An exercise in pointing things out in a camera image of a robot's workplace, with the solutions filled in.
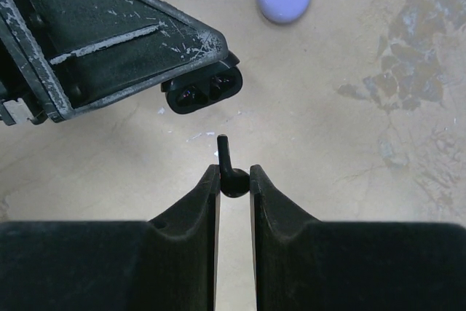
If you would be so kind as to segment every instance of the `gray floor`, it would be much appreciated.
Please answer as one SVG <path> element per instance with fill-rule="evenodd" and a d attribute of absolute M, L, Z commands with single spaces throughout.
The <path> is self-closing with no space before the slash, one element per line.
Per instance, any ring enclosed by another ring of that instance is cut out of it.
<path fill-rule="evenodd" d="M 0 126 L 3 219 L 149 219 L 226 133 L 235 166 L 261 164 L 319 219 L 466 222 L 465 0 L 313 0 L 289 26 L 255 0 L 165 1 L 226 36 L 242 92 L 178 116 L 154 88 Z M 247 197 L 222 198 L 218 310 L 254 310 L 249 220 Z"/>

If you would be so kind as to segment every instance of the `table surface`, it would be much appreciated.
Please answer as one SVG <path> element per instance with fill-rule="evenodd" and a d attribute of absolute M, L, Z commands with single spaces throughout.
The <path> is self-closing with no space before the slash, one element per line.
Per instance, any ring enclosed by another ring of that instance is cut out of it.
<path fill-rule="evenodd" d="M 221 31 L 235 97 L 191 115 L 155 87 L 54 124 L 0 125 L 0 215 L 150 219 L 230 138 L 322 220 L 466 222 L 465 0 L 312 0 L 267 22 L 255 0 L 164 0 Z M 222 198 L 218 310 L 254 310 L 249 200 Z"/>

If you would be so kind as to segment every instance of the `scratched metal edge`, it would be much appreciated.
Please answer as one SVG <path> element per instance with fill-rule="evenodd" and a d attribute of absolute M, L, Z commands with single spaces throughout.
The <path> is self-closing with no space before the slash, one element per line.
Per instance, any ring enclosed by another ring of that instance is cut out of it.
<path fill-rule="evenodd" d="M 134 95 L 137 92 L 146 90 L 150 87 L 166 82 L 167 80 L 172 79 L 174 76 L 179 76 L 179 75 L 188 73 L 190 71 L 193 71 L 195 69 L 208 66 L 212 63 L 223 60 L 224 58 L 228 56 L 229 51 L 228 51 L 226 39 L 224 35 L 220 33 L 219 31 L 184 14 L 182 11 L 176 9 L 175 7 L 173 7 L 172 5 L 169 5 L 168 3 L 164 1 L 160 1 L 160 0 L 140 0 L 140 1 L 150 5 L 151 7 L 155 9 L 159 9 L 160 11 L 168 14 L 169 16 L 175 18 L 176 20 L 180 20 L 185 25 L 189 25 L 190 27 L 196 29 L 199 32 L 200 36 L 207 36 L 206 40 L 212 40 L 212 41 L 216 41 L 217 43 L 220 43 L 219 45 L 220 50 L 216 50 L 216 54 L 214 55 L 211 54 L 211 55 L 204 57 L 203 59 L 194 61 L 192 63 L 187 63 L 186 65 L 182 65 L 174 69 L 170 69 L 169 71 L 166 71 L 162 74 L 157 74 L 153 76 L 152 78 L 148 78 L 141 83 L 133 85 L 132 87 L 125 88 L 110 96 L 106 96 L 105 98 L 96 100 L 92 103 L 89 103 L 88 105 L 79 107 L 74 110 L 76 115 L 86 113 L 89 110 L 100 109 L 102 107 L 111 105 L 112 103 L 123 100 L 124 98 Z"/>
<path fill-rule="evenodd" d="M 54 106 L 43 101 L 47 115 L 56 122 L 61 121 L 63 118 L 69 119 L 73 115 L 71 103 L 13 0 L 0 0 L 0 15 L 4 19 L 5 26 L 10 29 L 7 36 L 14 38 L 14 44 L 18 46 L 17 49 L 21 50 L 20 54 L 27 60 L 27 62 L 20 63 L 18 66 L 21 74 L 30 86 L 45 92 L 53 102 Z M 7 47 L 7 49 L 10 51 L 14 47 Z M 12 58 L 18 64 L 19 56 L 12 55 Z"/>

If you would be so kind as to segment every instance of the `black plastic part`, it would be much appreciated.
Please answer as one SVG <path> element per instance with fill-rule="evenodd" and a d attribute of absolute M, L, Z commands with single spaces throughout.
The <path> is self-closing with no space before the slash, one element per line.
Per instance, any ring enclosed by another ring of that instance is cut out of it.
<path fill-rule="evenodd" d="M 230 159 L 228 137 L 217 137 L 218 162 L 220 164 L 221 191 L 231 198 L 238 198 L 249 192 L 249 175 L 244 170 L 233 169 Z"/>
<path fill-rule="evenodd" d="M 229 60 L 221 33 L 160 0 L 0 0 L 0 39 L 12 72 L 0 82 L 32 92 L 55 122 Z M 15 99 L 6 91 L 0 102 Z"/>
<path fill-rule="evenodd" d="M 146 222 L 0 224 L 0 310 L 215 309 L 218 166 Z"/>
<path fill-rule="evenodd" d="M 250 169 L 258 311 L 466 310 L 466 231 L 318 221 Z"/>
<path fill-rule="evenodd" d="M 230 52 L 225 60 L 162 83 L 168 105 L 188 114 L 236 95 L 242 88 L 239 62 Z"/>

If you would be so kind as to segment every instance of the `concrete floor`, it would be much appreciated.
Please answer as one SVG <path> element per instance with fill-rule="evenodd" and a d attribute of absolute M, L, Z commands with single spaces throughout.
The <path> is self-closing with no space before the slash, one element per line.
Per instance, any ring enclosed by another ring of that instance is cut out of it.
<path fill-rule="evenodd" d="M 3 219 L 152 218 L 217 161 L 212 132 L 319 219 L 466 223 L 465 0 L 312 0 L 288 26 L 255 0 L 165 1 L 225 35 L 241 93 L 179 116 L 156 87 L 1 125 Z M 249 214 L 222 198 L 218 310 L 255 308 Z"/>

